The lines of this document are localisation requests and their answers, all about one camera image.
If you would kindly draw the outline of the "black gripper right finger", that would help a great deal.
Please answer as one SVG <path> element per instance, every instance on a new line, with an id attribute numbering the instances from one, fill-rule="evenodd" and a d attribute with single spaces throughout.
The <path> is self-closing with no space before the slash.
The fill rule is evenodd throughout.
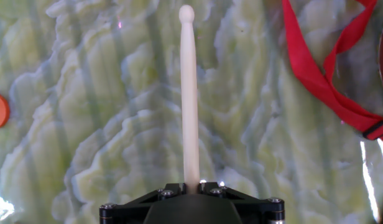
<path id="1" fill-rule="evenodd" d="M 221 217 L 235 215 L 240 223 L 284 224 L 285 202 L 281 198 L 258 199 L 217 182 L 200 182 L 199 193 L 220 198 L 230 205 Z"/>

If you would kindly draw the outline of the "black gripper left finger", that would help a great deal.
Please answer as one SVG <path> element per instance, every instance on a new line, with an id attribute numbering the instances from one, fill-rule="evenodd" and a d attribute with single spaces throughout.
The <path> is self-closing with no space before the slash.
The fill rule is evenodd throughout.
<path id="1" fill-rule="evenodd" d="M 143 223 L 155 203 L 185 194 L 186 185 L 166 184 L 125 204 L 106 203 L 99 207 L 100 224 Z"/>

